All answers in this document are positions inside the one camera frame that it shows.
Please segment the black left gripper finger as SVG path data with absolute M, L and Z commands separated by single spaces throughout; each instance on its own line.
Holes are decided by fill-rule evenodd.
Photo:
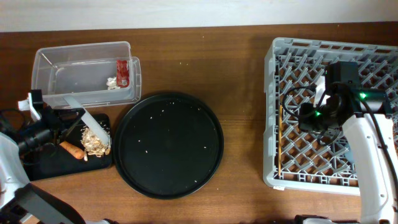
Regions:
M 60 129 L 60 137 L 65 139 L 73 131 L 75 126 L 80 123 L 80 121 L 80 118 L 64 120 L 62 128 Z
M 61 116 L 79 116 L 82 114 L 83 109 L 82 108 L 72 108 L 72 109 L 65 109 L 65 110 L 60 110 L 60 115 Z

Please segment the grey plate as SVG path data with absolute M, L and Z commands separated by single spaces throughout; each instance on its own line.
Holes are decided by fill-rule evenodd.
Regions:
M 85 112 L 81 117 L 81 120 L 90 128 L 90 130 L 99 138 L 99 140 L 104 144 L 108 145 L 110 143 L 109 134 L 101 127 L 101 125 L 92 117 L 92 115 L 87 112 L 87 110 L 77 102 L 71 95 L 64 96 L 63 99 L 69 104 L 71 108 L 81 108 Z

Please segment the orange carrot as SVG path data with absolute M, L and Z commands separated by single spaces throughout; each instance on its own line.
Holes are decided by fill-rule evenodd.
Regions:
M 77 146 L 70 144 L 67 141 L 61 142 L 60 146 L 64 148 L 67 152 L 69 152 L 74 158 L 82 159 L 84 158 L 85 154 L 82 149 Z

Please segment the wooden chopstick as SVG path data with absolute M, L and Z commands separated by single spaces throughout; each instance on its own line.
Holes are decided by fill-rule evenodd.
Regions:
M 282 112 L 283 107 L 279 105 L 278 109 L 278 177 L 281 177 L 282 165 Z

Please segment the red snack wrapper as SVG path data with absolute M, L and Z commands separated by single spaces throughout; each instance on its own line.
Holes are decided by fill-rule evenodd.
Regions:
M 126 60 L 116 61 L 116 84 L 120 88 L 129 86 L 129 66 Z

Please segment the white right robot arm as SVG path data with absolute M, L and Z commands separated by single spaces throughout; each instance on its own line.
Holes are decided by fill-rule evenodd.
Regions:
M 299 130 L 341 129 L 358 178 L 360 222 L 397 223 L 397 153 L 387 93 L 363 87 L 355 62 L 328 65 L 324 81 L 310 89 L 319 99 L 300 105 Z

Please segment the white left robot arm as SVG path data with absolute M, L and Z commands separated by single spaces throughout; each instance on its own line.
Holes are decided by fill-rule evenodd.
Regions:
M 61 143 L 85 118 L 87 126 L 101 143 L 110 145 L 110 136 L 83 107 L 53 110 L 50 106 L 33 107 L 37 121 L 16 131 L 6 119 L 1 120 L 1 223 L 22 223 L 36 217 L 40 223 L 91 223 L 71 205 L 31 183 L 21 156 L 49 143 Z

